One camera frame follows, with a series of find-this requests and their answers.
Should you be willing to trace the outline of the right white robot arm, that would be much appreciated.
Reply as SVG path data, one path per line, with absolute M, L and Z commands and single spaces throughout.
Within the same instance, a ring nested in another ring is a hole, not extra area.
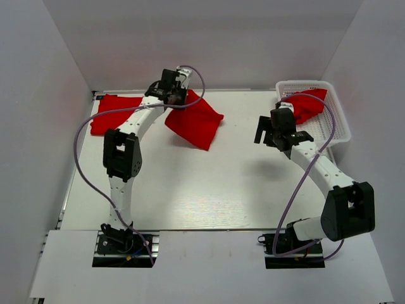
M 271 242 L 276 257 L 299 253 L 322 239 L 342 241 L 375 230 L 375 192 L 368 182 L 356 182 L 322 154 L 313 137 L 298 131 L 293 112 L 277 108 L 261 116 L 254 138 L 256 144 L 277 148 L 304 170 L 298 183 L 310 178 L 325 198 L 321 215 L 278 224 Z

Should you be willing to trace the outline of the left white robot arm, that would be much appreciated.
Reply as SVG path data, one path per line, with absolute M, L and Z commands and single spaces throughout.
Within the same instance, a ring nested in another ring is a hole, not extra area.
M 170 105 L 183 106 L 187 97 L 192 69 L 178 66 L 164 69 L 161 79 L 151 84 L 135 110 L 116 129 L 104 135 L 103 165 L 109 177 L 109 223 L 101 226 L 106 237 L 121 253 L 133 248 L 131 197 L 135 177 L 142 166 L 140 141 L 147 130 Z

